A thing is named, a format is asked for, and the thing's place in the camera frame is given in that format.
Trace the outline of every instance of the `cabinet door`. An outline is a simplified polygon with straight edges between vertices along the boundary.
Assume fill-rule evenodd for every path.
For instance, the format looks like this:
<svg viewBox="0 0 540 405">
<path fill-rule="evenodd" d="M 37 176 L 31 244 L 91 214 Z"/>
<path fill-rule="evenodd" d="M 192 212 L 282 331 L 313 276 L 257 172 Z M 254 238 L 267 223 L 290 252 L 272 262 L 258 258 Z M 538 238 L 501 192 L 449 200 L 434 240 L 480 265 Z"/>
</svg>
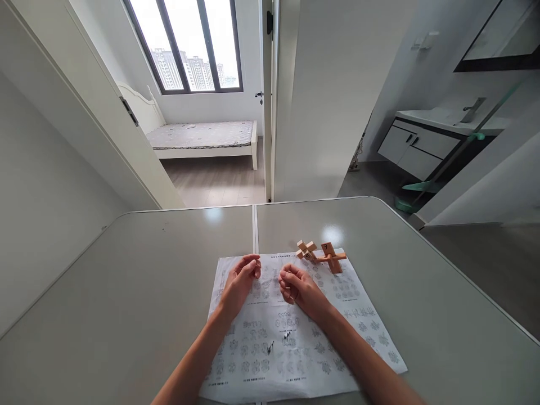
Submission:
<svg viewBox="0 0 540 405">
<path fill-rule="evenodd" d="M 403 154 L 398 166 L 424 181 L 442 162 L 435 156 L 431 156 L 421 150 L 410 147 Z"/>
<path fill-rule="evenodd" d="M 441 159 L 446 158 L 459 142 L 459 139 L 424 128 L 418 128 L 418 136 L 414 141 L 415 147 Z"/>
<path fill-rule="evenodd" d="M 414 137 L 416 135 L 412 132 L 392 126 L 378 152 L 388 160 L 398 164 Z"/>
</svg>

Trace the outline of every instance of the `mirror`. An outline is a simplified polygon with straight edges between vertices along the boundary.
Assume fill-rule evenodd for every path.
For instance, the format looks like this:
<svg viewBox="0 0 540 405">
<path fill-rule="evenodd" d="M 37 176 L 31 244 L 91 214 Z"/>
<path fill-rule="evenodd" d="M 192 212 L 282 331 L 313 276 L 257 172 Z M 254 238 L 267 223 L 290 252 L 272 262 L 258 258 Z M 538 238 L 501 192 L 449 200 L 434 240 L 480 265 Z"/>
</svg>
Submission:
<svg viewBox="0 0 540 405">
<path fill-rule="evenodd" d="M 540 0 L 501 0 L 455 71 L 540 68 Z"/>
</svg>

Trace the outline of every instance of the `white sink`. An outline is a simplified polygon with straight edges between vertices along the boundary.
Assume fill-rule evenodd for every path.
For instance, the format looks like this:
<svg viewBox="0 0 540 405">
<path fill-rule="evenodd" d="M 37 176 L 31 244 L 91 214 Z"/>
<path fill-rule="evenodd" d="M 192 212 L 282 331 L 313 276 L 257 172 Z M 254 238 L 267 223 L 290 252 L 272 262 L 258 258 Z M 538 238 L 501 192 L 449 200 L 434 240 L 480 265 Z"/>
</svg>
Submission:
<svg viewBox="0 0 540 405">
<path fill-rule="evenodd" d="M 451 111 L 440 107 L 432 110 L 398 111 L 396 117 L 405 118 L 420 124 L 445 129 L 461 135 L 470 134 L 480 124 L 483 116 L 477 116 L 472 122 L 462 123 L 461 119 L 466 111 Z M 510 125 L 511 120 L 501 117 L 492 117 L 480 130 L 486 136 L 497 136 Z"/>
</svg>

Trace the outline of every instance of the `bed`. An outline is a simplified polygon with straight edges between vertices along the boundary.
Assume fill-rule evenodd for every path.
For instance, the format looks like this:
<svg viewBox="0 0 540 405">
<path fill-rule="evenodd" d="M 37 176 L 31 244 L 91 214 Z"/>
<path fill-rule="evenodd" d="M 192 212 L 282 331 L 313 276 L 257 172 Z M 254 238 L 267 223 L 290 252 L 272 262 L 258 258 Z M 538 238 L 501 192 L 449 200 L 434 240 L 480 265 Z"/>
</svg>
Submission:
<svg viewBox="0 0 540 405">
<path fill-rule="evenodd" d="M 167 124 L 149 87 L 151 100 L 116 84 L 159 159 L 251 155 L 257 170 L 257 121 Z"/>
</svg>

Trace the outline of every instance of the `hand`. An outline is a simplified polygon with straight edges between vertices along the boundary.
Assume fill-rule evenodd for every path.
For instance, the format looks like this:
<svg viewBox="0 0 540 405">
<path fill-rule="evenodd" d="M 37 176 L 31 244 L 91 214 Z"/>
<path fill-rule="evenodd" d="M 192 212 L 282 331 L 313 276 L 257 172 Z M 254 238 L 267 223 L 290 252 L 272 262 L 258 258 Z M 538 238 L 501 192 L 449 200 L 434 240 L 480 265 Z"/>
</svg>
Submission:
<svg viewBox="0 0 540 405">
<path fill-rule="evenodd" d="M 285 302 L 295 302 L 318 324 L 330 313 L 332 304 L 326 299 L 311 276 L 292 264 L 285 264 L 278 277 Z"/>
<path fill-rule="evenodd" d="M 229 271 L 219 304 L 231 321 L 236 318 L 238 312 L 242 309 L 253 280 L 260 277 L 259 258 L 258 254 L 245 255 Z"/>
</svg>

